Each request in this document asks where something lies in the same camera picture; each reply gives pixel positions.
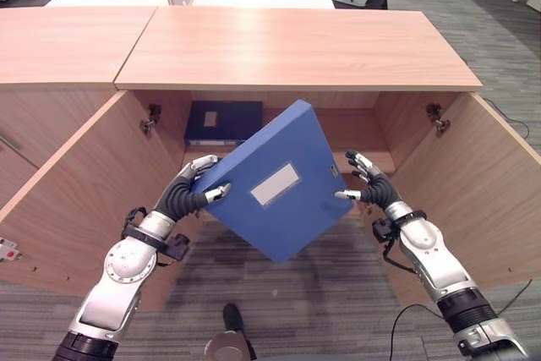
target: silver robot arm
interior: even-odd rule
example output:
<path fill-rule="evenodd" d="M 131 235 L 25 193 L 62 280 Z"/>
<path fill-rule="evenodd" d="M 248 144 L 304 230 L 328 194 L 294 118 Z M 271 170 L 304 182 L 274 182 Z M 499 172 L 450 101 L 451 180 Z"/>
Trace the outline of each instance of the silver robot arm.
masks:
<path fill-rule="evenodd" d="M 525 347 L 510 326 L 498 317 L 475 281 L 447 249 L 439 228 L 422 211 L 414 211 L 402 201 L 389 178 L 370 160 L 356 151 L 348 151 L 347 157 L 356 168 L 353 174 L 369 187 L 337 191 L 335 196 L 381 207 L 387 219 L 374 222 L 373 229 L 380 243 L 387 242 L 384 259 L 418 275 L 452 329 L 461 354 L 483 360 L 527 358 Z M 413 270 L 387 257 L 396 239 L 412 261 Z"/>
<path fill-rule="evenodd" d="M 216 156 L 204 156 L 186 165 L 138 226 L 131 221 L 144 208 L 132 212 L 123 239 L 107 253 L 101 279 L 86 296 L 53 361 L 113 358 L 139 305 L 140 289 L 156 268 L 157 254 L 181 260 L 188 251 L 189 240 L 182 234 L 167 241 L 177 222 L 231 188 L 228 183 L 201 194 L 190 191 L 193 181 L 216 162 Z"/>

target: wooden cabinet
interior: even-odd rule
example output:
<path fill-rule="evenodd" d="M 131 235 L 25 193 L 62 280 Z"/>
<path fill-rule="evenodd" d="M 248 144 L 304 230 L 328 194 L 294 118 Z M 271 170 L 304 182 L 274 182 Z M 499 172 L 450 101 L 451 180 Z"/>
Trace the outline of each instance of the wooden cabinet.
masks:
<path fill-rule="evenodd" d="M 141 132 L 147 118 L 133 94 L 118 92 L 3 207 L 0 235 L 23 256 L 0 268 L 2 280 L 79 296 L 98 281 L 126 214 L 152 207 L 178 170 L 160 137 Z M 183 222 L 189 237 L 196 227 L 197 219 Z M 178 272 L 155 273 L 146 309 L 166 302 Z"/>
<path fill-rule="evenodd" d="M 3 9 L 0 136 L 31 166 L 43 166 L 117 91 L 112 82 L 154 10 Z M 3 170 L 12 165 L 0 155 Z M 15 192 L 32 173 L 9 174 L 0 207 L 13 195 L 5 185 Z"/>
<path fill-rule="evenodd" d="M 265 120 L 303 98 L 342 172 L 347 149 L 374 160 L 441 227 L 482 287 L 541 275 L 532 243 L 541 237 L 541 159 L 470 93 L 481 84 L 419 12 L 158 8 L 115 83 L 194 100 L 259 100 Z M 430 103 L 451 120 L 441 137 Z M 184 160 L 229 151 L 189 147 Z M 426 301 L 409 275 L 386 270 L 404 304 Z"/>
<path fill-rule="evenodd" d="M 22 158 L 16 150 L 0 141 L 0 207 L 36 172 L 36 167 Z"/>
<path fill-rule="evenodd" d="M 130 10 L 127 20 L 139 21 L 138 28 L 125 21 L 132 34 L 111 65 L 97 64 L 98 71 L 112 67 L 99 80 L 81 67 L 99 58 L 98 48 L 109 55 L 121 30 L 111 30 L 108 41 L 105 29 L 99 37 L 86 27 L 101 42 L 68 69 L 74 93 L 62 93 L 65 84 L 50 76 L 51 67 L 34 83 L 11 74 L 0 84 L 0 98 L 8 101 L 0 105 L 0 125 L 39 163 L 33 175 L 20 170 L 30 180 L 0 210 L 0 235 L 23 254 L 0 267 L 0 279 L 85 294 L 130 209 L 152 206 L 183 161 L 230 152 L 183 146 L 192 101 L 262 101 L 269 121 L 298 98 L 314 105 L 341 171 L 349 170 L 346 150 L 366 154 L 409 205 L 429 214 L 482 287 L 541 275 L 534 243 L 541 237 L 541 158 L 471 93 L 481 84 L 421 13 L 170 7 L 153 15 L 135 9 L 146 10 L 146 18 L 136 18 Z M 94 49 L 94 41 L 85 45 Z M 105 101 L 88 93 L 96 89 Z M 2 90 L 41 93 L 25 98 Z M 61 102 L 47 105 L 46 95 Z M 429 103 L 451 120 L 440 137 Z M 150 104 L 161 105 L 161 118 L 147 136 L 139 124 Z M 47 109 L 20 112 L 27 106 Z M 47 112 L 71 130 L 52 136 L 57 130 L 47 127 Z M 20 125 L 18 118 L 25 118 Z M 31 118 L 39 125 L 32 127 Z M 369 226 L 377 211 L 362 216 Z M 180 222 L 189 237 L 200 225 L 193 216 Z M 409 275 L 385 269 L 403 303 L 426 299 Z M 143 307 L 159 309 L 178 272 L 178 266 L 158 270 L 145 285 Z"/>
<path fill-rule="evenodd" d="M 0 135 L 40 167 L 113 93 L 113 89 L 0 91 Z"/>

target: black joint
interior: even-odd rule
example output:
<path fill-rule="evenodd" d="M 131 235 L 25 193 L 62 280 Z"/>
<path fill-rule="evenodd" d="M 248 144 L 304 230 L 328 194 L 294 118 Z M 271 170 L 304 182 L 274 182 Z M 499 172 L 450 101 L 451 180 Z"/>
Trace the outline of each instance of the black joint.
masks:
<path fill-rule="evenodd" d="M 354 159 L 356 155 L 357 155 L 357 152 L 354 150 L 348 150 L 346 152 L 346 158 Z"/>
<path fill-rule="evenodd" d="M 175 237 L 169 240 L 167 249 L 163 252 L 163 254 L 177 261 L 181 261 L 186 253 L 188 253 L 188 244 L 189 238 L 183 234 L 177 234 Z"/>
<path fill-rule="evenodd" d="M 109 361 L 118 343 L 69 332 L 57 349 L 53 361 Z"/>
<path fill-rule="evenodd" d="M 453 333 L 498 317 L 477 288 L 462 289 L 442 298 L 438 308 Z"/>
<path fill-rule="evenodd" d="M 372 233 L 379 243 L 384 243 L 397 238 L 400 229 L 397 229 L 389 219 L 378 219 L 372 223 Z"/>

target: gray carpet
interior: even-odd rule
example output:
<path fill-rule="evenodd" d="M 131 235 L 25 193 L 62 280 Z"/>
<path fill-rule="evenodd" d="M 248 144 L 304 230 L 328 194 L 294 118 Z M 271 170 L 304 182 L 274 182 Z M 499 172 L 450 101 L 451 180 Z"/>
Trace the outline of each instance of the gray carpet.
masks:
<path fill-rule="evenodd" d="M 355 221 L 341 222 L 284 265 L 271 264 L 220 223 L 209 223 L 167 310 L 137 314 L 117 359 L 200 359 L 207 341 L 223 330 L 221 308 L 228 301 L 242 310 L 260 357 L 342 353 L 387 359 L 400 307 L 378 257 L 372 238 Z M 500 309 L 521 287 L 486 293 Z M 505 313 L 536 353 L 541 352 L 540 289 L 535 281 Z M 0 284 L 0 359 L 46 359 L 78 305 L 77 299 Z M 395 360 L 461 359 L 446 324 L 421 309 L 403 316 L 395 344 Z"/>
<path fill-rule="evenodd" d="M 530 128 L 541 152 L 541 20 L 511 0 L 389 0 L 395 10 L 421 10 L 484 84 L 483 96 Z M 513 125 L 526 135 L 522 125 Z"/>
<path fill-rule="evenodd" d="M 10 4 L 22 5 L 24 0 Z M 423 10 L 485 83 L 484 95 L 527 121 L 528 141 L 540 150 L 539 14 L 510 0 L 390 0 L 390 7 Z M 239 304 L 260 356 L 350 353 L 388 359 L 400 307 L 378 253 L 357 222 L 344 221 L 294 260 L 272 265 L 211 223 L 194 244 L 167 311 L 138 314 L 117 359 L 201 359 L 205 343 L 223 328 L 221 308 L 228 301 Z M 521 287 L 486 294 L 500 309 Z M 541 281 L 535 281 L 505 313 L 534 353 L 541 353 L 540 293 Z M 0 359 L 47 359 L 78 305 L 75 298 L 0 283 Z M 399 322 L 394 359 L 462 358 L 441 320 L 412 309 Z"/>

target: black cable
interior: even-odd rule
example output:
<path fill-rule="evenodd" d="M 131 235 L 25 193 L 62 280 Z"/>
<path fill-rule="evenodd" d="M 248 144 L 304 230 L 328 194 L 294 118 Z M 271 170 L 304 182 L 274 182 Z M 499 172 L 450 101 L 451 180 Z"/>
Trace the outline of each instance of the black cable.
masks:
<path fill-rule="evenodd" d="M 501 314 L 504 313 L 504 312 L 505 312 L 512 304 L 514 304 L 515 301 L 516 301 L 516 300 L 524 293 L 524 291 L 532 284 L 532 282 L 533 282 L 533 279 L 530 279 L 530 280 L 527 282 L 526 286 L 525 286 L 523 289 L 521 289 L 520 291 L 518 291 L 518 293 L 515 295 L 515 297 L 514 297 L 513 299 L 511 299 L 511 300 L 507 303 L 507 305 L 504 306 L 504 307 L 502 308 L 502 310 L 500 310 L 500 311 L 497 313 L 497 315 L 501 315 Z"/>
<path fill-rule="evenodd" d="M 530 136 L 530 128 L 528 127 L 527 124 L 525 124 L 521 120 L 516 120 L 515 118 L 510 118 L 509 116 L 507 116 L 505 113 L 503 113 L 501 111 L 501 109 L 498 107 L 498 105 L 496 105 L 496 103 L 494 101 L 490 100 L 489 98 L 484 97 L 483 99 L 485 101 L 487 101 L 499 114 L 501 114 L 504 117 L 504 119 L 507 120 L 508 123 L 519 123 L 522 126 L 524 126 L 524 128 L 526 129 L 526 135 L 523 136 L 524 139 L 527 139 Z"/>
<path fill-rule="evenodd" d="M 528 289 L 528 287 L 532 284 L 533 282 L 533 279 L 530 279 L 526 286 L 523 287 L 520 291 L 518 291 L 518 293 L 514 296 L 513 299 L 511 299 L 503 308 L 502 310 L 500 310 L 500 312 L 497 313 L 498 316 L 500 316 L 502 313 L 504 313 L 506 310 L 509 309 L 510 306 L 512 306 L 516 300 L 524 293 L 524 291 L 526 291 L 526 289 Z M 396 324 L 398 323 L 398 320 L 400 319 L 400 316 L 402 316 L 406 310 L 410 309 L 410 308 L 414 308 L 415 306 L 418 306 L 420 308 L 423 308 L 425 309 L 426 311 L 430 312 L 432 315 L 436 316 L 438 319 L 442 319 L 443 320 L 443 317 L 441 317 L 440 315 L 438 315 L 437 313 L 435 313 L 432 309 L 428 308 L 427 306 L 423 305 L 423 304 L 410 304 L 409 306 L 406 306 L 404 309 L 402 309 L 400 311 L 400 313 L 396 316 L 395 318 L 395 322 L 392 324 L 392 329 L 391 329 L 391 351 L 389 353 L 389 361 L 392 361 L 392 354 L 393 354 L 393 350 L 394 350 L 394 340 L 395 340 L 395 329 L 396 329 Z"/>
<path fill-rule="evenodd" d="M 383 260 L 385 262 L 388 262 L 389 264 L 395 266 L 396 268 L 400 268 L 401 270 L 404 270 L 404 271 L 407 271 L 407 272 L 409 272 L 411 274 L 417 275 L 417 272 L 415 272 L 415 270 L 413 268 L 402 265 L 400 262 L 394 261 L 392 258 L 389 258 L 389 252 L 391 251 L 393 245 L 395 245 L 395 239 L 394 238 L 389 240 L 389 243 L 387 243 L 387 245 L 385 246 L 385 249 L 383 251 Z"/>
<path fill-rule="evenodd" d="M 440 315 L 438 315 L 437 313 L 435 313 L 432 309 L 429 309 L 428 307 L 424 306 L 423 304 L 410 304 L 409 306 L 406 306 L 404 309 L 402 309 L 400 311 L 400 313 L 398 314 L 398 316 L 395 318 L 395 322 L 392 324 L 392 330 L 391 330 L 391 352 L 389 353 L 389 361 L 392 361 L 392 354 L 393 354 L 393 350 L 394 350 L 394 342 L 395 342 L 395 329 L 396 329 L 396 324 L 398 323 L 398 320 L 400 319 L 400 316 L 402 316 L 406 310 L 408 309 L 411 309 L 411 308 L 414 308 L 418 306 L 419 308 L 423 308 L 425 309 L 426 311 L 430 312 L 432 315 L 436 316 L 437 318 L 439 319 L 442 319 L 443 320 L 443 317 L 441 317 Z"/>

